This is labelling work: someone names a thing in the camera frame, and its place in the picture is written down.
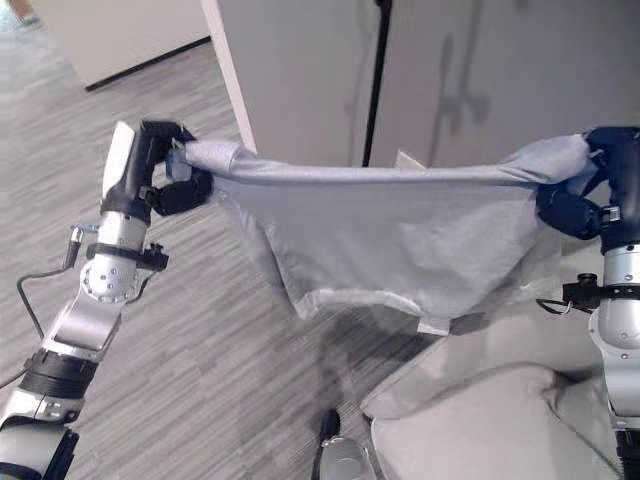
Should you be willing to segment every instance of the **black strap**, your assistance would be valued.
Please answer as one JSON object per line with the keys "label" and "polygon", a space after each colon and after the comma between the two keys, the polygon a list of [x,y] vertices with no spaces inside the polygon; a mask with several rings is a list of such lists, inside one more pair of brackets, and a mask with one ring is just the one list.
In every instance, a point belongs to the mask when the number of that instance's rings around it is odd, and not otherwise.
{"label": "black strap", "polygon": [[162,245],[157,243],[149,244],[149,248],[144,252],[136,252],[128,248],[120,248],[106,243],[92,243],[87,246],[87,258],[93,259],[98,253],[104,255],[114,255],[116,257],[129,258],[135,260],[138,268],[161,272],[167,268],[169,256],[162,253]]}
{"label": "black strap", "polygon": [[47,472],[44,474],[43,480],[64,480],[73,461],[73,451],[79,438],[80,435],[67,429],[56,453],[53,455]]}
{"label": "black strap", "polygon": [[14,463],[0,462],[0,474],[10,480],[42,480],[42,475],[34,469]]}

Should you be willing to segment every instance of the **wall baseboard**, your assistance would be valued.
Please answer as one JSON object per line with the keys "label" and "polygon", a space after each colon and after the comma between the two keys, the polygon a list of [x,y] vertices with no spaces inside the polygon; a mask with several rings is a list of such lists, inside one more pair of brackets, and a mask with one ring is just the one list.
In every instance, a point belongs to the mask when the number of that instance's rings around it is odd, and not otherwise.
{"label": "wall baseboard", "polygon": [[116,73],[115,75],[111,75],[110,77],[104,78],[102,80],[98,80],[95,83],[92,83],[91,85],[87,85],[86,87],[84,87],[84,89],[87,92],[92,92],[93,90],[100,88],[100,87],[104,87],[105,85],[114,82],[120,78],[126,77],[127,75],[130,75],[132,73],[138,72],[140,70],[142,70],[145,67],[148,67],[150,65],[154,65],[158,62],[161,62],[162,60],[166,60],[167,58],[173,57],[175,55],[178,55],[179,53],[182,52],[186,52],[187,50],[190,50],[192,48],[198,47],[200,45],[204,45],[205,43],[208,43],[211,41],[211,37],[204,37],[201,38],[200,40],[196,40],[195,42],[191,42],[188,43],[186,45],[183,45],[182,47],[178,47],[175,50],[171,50],[167,53],[163,53],[162,55],[152,58],[151,60],[147,60],[146,62],[142,62],[139,65],[136,65],[134,67],[131,68],[127,68],[126,70],[123,70],[122,72]]}

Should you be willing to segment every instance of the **fabric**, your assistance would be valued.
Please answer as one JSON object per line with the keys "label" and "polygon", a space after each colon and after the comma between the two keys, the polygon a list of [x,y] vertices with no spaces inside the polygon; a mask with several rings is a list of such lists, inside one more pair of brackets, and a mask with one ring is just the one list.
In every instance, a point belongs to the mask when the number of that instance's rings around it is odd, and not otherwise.
{"label": "fabric", "polygon": [[[559,277],[575,281],[581,272],[602,275],[599,242],[562,257]],[[560,288],[549,295],[561,298]],[[371,418],[400,418],[415,413],[452,386],[479,373],[514,363],[535,363],[575,381],[601,369],[602,357],[588,332],[588,316],[571,311],[559,317],[535,302],[506,305],[455,324],[452,334],[382,381],[362,401]]]}
{"label": "fabric", "polygon": [[621,473],[603,378],[597,376],[570,385],[556,403],[562,421]]}
{"label": "fabric", "polygon": [[603,480],[617,472],[551,408],[553,371],[517,366],[446,392],[414,415],[374,419],[387,480]]}
{"label": "fabric", "polygon": [[301,318],[386,305],[439,335],[554,285],[559,237],[536,217],[536,189],[581,188],[595,169],[579,135],[497,165],[426,171],[298,167],[215,142],[187,144],[186,160],[213,172],[217,199]]}

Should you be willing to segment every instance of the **black pole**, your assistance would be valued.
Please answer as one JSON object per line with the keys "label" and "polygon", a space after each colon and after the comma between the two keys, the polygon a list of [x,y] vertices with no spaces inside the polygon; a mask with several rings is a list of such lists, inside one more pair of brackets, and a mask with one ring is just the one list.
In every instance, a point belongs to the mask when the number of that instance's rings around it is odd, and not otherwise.
{"label": "black pole", "polygon": [[387,53],[387,37],[391,23],[392,0],[374,0],[380,8],[380,28],[378,30],[378,45],[376,47],[376,63],[373,69],[373,83],[371,85],[371,101],[369,102],[369,117],[367,118],[367,133],[364,142],[364,156],[362,166],[368,167],[373,145],[373,131],[376,126],[380,86],[382,85],[382,71],[384,70],[384,56]]}

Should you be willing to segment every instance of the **gray cloth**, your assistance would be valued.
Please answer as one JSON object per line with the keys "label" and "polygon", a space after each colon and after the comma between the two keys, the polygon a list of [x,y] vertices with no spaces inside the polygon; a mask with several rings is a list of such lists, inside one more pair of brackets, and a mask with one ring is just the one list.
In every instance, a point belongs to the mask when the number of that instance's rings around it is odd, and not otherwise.
{"label": "gray cloth", "polygon": [[536,217],[539,184],[593,175],[581,136],[536,142],[497,165],[430,170],[298,167],[233,143],[192,142],[269,281],[303,319],[325,305],[386,305],[421,330],[557,285],[559,236]]}

